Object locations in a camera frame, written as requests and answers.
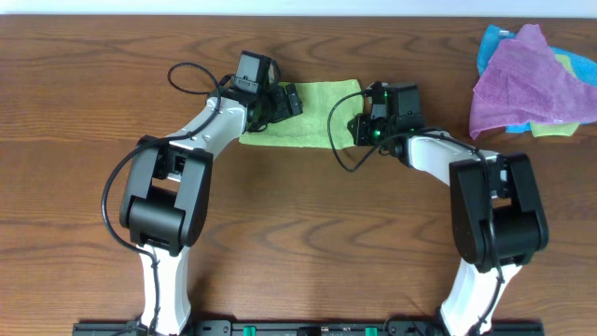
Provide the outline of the green microfiber cloth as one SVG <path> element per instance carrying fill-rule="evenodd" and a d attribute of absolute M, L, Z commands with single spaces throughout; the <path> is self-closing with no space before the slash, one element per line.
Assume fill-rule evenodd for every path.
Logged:
<path fill-rule="evenodd" d="M 332 107 L 343 97 L 361 91 L 357 79 L 343 81 L 297 83 L 303 113 L 278 123 L 270 123 L 261 133 L 244 133 L 239 142 L 263 147 L 331 148 L 327 135 L 327 119 Z M 357 95 L 341 103 L 331 120 L 336 149 L 354 146 L 347 123 L 363 112 L 364 98 Z"/>

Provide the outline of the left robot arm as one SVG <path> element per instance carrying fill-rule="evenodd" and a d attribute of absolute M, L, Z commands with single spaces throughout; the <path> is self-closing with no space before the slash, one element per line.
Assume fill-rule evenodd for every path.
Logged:
<path fill-rule="evenodd" d="M 243 133 L 301 111 L 294 84 L 234 84 L 211 92 L 202 112 L 179 131 L 139 140 L 127 159 L 119 222 L 143 265 L 142 333 L 179 335 L 187 328 L 188 251 L 204 226 L 215 158 Z"/>

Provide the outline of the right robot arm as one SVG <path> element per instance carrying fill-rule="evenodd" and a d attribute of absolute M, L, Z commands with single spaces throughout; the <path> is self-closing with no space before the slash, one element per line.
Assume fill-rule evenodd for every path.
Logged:
<path fill-rule="evenodd" d="M 447 335 L 486 335 L 507 285 L 547 246 L 548 225 L 530 159 L 453 138 L 417 119 L 371 118 L 347 124 L 354 143 L 399 159 L 450 189 L 451 229 L 461 257 L 438 317 Z"/>

